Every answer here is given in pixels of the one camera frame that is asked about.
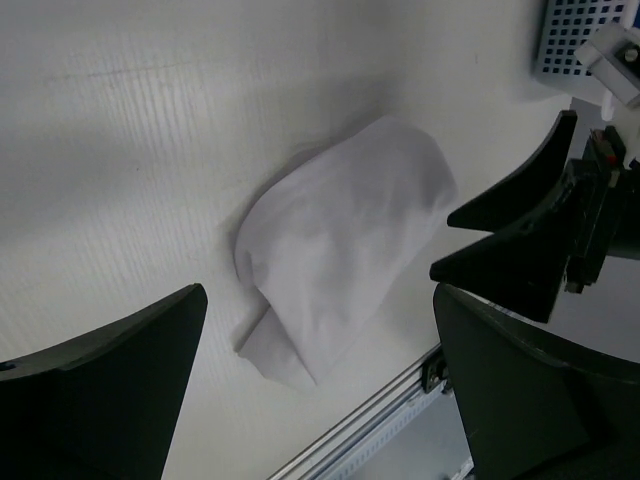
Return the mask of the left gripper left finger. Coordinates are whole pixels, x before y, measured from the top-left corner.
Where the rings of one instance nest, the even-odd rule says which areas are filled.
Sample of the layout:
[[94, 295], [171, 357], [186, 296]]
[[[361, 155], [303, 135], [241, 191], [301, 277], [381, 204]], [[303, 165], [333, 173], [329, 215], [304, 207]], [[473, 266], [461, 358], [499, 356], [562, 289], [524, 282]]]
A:
[[4, 479], [159, 479], [206, 317], [200, 284], [1, 364]]

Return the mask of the white t shirt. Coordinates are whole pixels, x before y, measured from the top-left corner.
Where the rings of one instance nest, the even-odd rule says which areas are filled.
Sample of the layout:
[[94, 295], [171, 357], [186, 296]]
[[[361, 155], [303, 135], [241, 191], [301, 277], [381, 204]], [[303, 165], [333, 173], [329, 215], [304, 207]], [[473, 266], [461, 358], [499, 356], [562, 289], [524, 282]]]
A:
[[240, 282], [268, 305], [241, 357], [288, 387], [320, 384], [433, 238], [456, 195], [436, 140], [392, 117], [273, 184], [235, 241]]

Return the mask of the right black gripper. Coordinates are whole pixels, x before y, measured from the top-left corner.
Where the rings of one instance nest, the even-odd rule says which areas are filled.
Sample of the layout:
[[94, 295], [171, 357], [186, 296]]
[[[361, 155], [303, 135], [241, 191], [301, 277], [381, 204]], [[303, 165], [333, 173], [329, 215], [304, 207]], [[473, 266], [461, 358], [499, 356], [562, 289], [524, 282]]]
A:
[[450, 227], [498, 232], [433, 263], [432, 280], [546, 323], [565, 269], [565, 290], [579, 294], [598, 279], [606, 257], [639, 259], [639, 162], [625, 161], [627, 148], [612, 125], [590, 132], [578, 161], [592, 171], [576, 181], [585, 186], [587, 202], [573, 253], [573, 232], [558, 220], [505, 228], [561, 178], [577, 121], [575, 111], [560, 111], [522, 165], [448, 216]]

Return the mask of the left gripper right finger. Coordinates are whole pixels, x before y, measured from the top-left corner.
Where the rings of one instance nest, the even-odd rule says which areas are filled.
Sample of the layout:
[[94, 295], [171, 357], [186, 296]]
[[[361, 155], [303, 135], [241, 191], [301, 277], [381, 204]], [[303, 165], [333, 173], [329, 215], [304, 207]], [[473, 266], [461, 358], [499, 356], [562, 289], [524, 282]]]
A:
[[638, 478], [638, 364], [449, 285], [433, 308], [476, 478]]

